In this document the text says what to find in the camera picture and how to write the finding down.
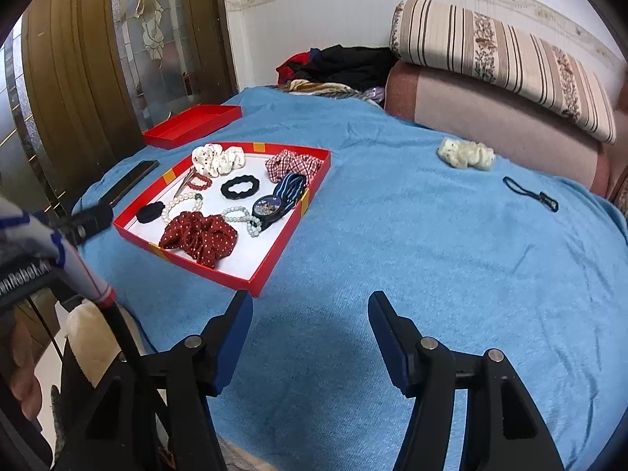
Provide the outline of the person's left hand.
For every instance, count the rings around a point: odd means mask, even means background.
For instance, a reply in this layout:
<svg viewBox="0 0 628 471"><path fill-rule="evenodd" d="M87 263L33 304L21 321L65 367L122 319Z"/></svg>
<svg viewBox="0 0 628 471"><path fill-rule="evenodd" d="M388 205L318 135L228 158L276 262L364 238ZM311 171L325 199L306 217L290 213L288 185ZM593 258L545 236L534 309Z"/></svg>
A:
<svg viewBox="0 0 628 471"><path fill-rule="evenodd" d="M35 375L32 338L22 321L15 320L1 336L1 353L7 357L4 369L9 390L24 417L33 421L42 410L42 387Z"/></svg>

